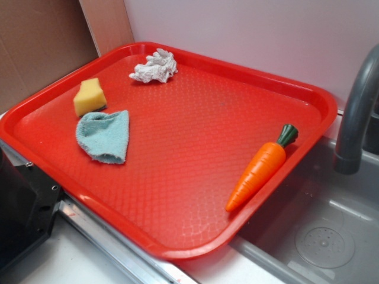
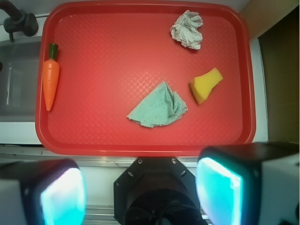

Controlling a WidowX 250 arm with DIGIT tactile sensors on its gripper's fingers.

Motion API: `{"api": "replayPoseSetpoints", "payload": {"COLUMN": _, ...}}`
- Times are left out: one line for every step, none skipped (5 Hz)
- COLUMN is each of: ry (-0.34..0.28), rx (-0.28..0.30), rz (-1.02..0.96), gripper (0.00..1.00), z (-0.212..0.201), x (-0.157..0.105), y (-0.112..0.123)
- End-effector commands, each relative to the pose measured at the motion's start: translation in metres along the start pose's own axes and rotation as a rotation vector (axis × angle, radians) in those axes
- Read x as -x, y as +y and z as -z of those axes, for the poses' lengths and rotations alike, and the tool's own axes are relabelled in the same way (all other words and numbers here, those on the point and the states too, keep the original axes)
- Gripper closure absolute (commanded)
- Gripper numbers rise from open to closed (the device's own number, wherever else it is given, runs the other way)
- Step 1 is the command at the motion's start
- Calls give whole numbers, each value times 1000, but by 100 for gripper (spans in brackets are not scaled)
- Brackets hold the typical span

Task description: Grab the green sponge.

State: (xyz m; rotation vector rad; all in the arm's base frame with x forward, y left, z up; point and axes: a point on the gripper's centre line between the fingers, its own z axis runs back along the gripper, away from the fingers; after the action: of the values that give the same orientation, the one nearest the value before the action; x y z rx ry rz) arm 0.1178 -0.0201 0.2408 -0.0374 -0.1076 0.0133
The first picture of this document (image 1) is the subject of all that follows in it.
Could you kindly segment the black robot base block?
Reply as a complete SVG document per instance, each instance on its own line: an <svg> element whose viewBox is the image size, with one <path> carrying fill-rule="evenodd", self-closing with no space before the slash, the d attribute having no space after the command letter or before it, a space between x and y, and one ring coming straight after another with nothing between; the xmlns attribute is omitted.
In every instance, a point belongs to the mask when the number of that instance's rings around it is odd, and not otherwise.
<svg viewBox="0 0 379 284"><path fill-rule="evenodd" d="M61 186L38 166L14 166L1 151L1 273L52 233Z"/></svg>

